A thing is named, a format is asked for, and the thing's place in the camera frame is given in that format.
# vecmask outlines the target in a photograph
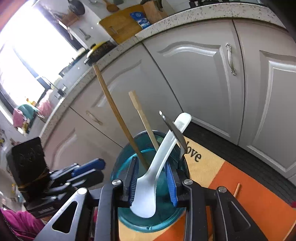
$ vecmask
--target teal bowl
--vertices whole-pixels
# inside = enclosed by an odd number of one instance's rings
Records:
[[[157,142],[161,144],[165,134],[159,131],[153,132]],[[143,131],[139,133],[134,139],[145,160],[150,165],[156,154],[156,151],[147,132]],[[178,145],[175,145],[169,156],[169,159],[173,161],[175,168],[178,166],[179,155],[180,148]],[[111,180],[119,178],[120,173],[127,171],[133,156],[136,156],[134,150],[130,144],[126,145],[117,157],[116,163],[111,173]],[[184,162],[181,169],[183,169],[187,176],[189,176],[188,167]],[[138,177],[143,176],[145,173],[146,170],[142,166],[141,162],[139,162]],[[173,224],[182,215],[184,210],[184,208],[176,208],[173,206],[170,200],[165,171],[162,169],[156,187],[156,213],[151,218],[141,218],[136,216],[129,208],[118,208],[118,219],[125,226],[132,230],[142,233],[151,233],[162,230]]]

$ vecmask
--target cabinet door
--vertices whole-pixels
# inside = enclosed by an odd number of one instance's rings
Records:
[[[290,177],[296,173],[296,44],[276,26],[234,23],[246,77],[239,145]]]
[[[121,150],[119,145],[69,108],[47,142],[44,153],[46,163],[53,170],[102,158],[106,162],[104,180],[109,180]]]
[[[159,115],[160,110],[172,120],[182,112],[169,85],[141,44],[110,64],[102,75],[133,136],[145,128],[128,95],[131,90],[136,91],[143,111],[154,130],[165,133],[168,131]],[[120,146],[124,147],[128,143],[97,78],[76,99],[72,108]]]
[[[231,74],[226,44],[236,75]],[[231,20],[169,30],[144,44],[192,121],[237,144],[244,108],[244,72]]]

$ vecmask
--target silver cabinet handle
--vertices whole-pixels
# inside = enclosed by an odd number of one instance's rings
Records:
[[[95,122],[97,122],[100,126],[102,126],[103,125],[103,123],[101,122],[101,121],[99,121],[92,113],[90,113],[88,110],[85,112],[88,116],[90,116],[90,118],[93,120],[93,121],[95,121]]]
[[[229,67],[231,68],[231,73],[232,75],[236,75],[235,69],[233,67],[232,56],[231,56],[231,45],[229,43],[226,44],[226,49],[228,52],[228,64],[229,64]]]

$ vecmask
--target silver bolt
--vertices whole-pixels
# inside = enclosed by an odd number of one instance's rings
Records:
[[[193,181],[191,179],[184,180],[184,184],[186,184],[186,185],[191,185],[192,183],[193,183]]]
[[[78,194],[83,195],[87,192],[87,189],[86,188],[79,188],[77,192],[78,192]]]
[[[225,193],[225,192],[227,192],[227,189],[226,189],[226,187],[221,186],[218,188],[218,191],[221,193]]]
[[[119,180],[119,179],[115,179],[115,180],[112,181],[112,184],[113,184],[114,186],[117,186],[117,185],[121,184],[121,180]]]

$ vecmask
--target blue clamp handle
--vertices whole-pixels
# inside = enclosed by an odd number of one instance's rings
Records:
[[[82,166],[75,169],[72,172],[71,176],[76,177],[76,176],[83,174],[83,173],[85,173],[89,170],[92,170],[92,169],[103,170],[105,168],[105,165],[106,165],[106,163],[103,159],[97,158],[97,159],[89,161],[88,163],[85,163]]]

